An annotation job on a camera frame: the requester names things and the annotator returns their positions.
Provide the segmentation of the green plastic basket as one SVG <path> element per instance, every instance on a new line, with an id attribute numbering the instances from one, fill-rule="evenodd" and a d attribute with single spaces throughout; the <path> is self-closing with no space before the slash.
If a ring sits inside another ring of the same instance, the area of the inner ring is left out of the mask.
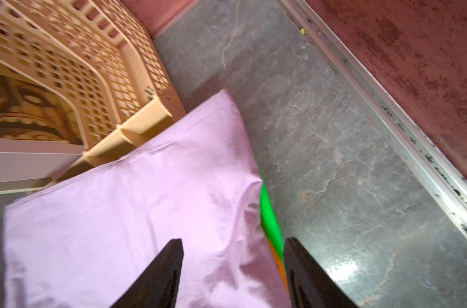
<path id="1" fill-rule="evenodd" d="M 263 178 L 260 190 L 260 219 L 275 256 L 283 264 L 284 237 Z"/>

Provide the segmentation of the purple pants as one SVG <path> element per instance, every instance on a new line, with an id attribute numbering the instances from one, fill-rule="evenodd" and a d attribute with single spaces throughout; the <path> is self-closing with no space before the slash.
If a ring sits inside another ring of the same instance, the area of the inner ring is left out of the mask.
<path id="1" fill-rule="evenodd" d="M 130 154 L 10 204 L 5 307 L 109 307 L 171 239 L 178 307 L 289 307 L 241 114 L 220 91 Z"/>

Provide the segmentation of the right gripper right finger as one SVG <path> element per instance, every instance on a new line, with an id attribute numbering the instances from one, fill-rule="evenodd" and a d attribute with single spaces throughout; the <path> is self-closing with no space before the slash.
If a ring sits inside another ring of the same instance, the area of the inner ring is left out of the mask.
<path id="1" fill-rule="evenodd" d="M 285 240 L 283 258 L 293 307 L 357 308 L 295 237 Z"/>

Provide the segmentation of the orange pants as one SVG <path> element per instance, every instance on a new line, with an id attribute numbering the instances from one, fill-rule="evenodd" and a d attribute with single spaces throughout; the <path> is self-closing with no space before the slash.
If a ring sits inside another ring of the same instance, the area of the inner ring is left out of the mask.
<path id="1" fill-rule="evenodd" d="M 279 236 L 272 235 L 268 231 L 265 231 L 265 233 L 268 239 L 269 247 L 273 254 L 273 258 L 276 262 L 278 272 L 280 273 L 280 276 L 282 278 L 286 291 L 288 291 L 289 288 L 288 288 L 287 275 L 286 275 L 286 270 L 284 266 L 284 257 L 283 257 L 283 252 L 284 252 L 283 239 Z"/>

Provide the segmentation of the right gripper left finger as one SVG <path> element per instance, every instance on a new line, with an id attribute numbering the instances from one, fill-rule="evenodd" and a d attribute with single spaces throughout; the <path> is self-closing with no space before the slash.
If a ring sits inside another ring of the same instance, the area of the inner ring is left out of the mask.
<path id="1" fill-rule="evenodd" d="M 112 307 L 175 307 L 183 256 L 182 240 L 170 240 Z"/>

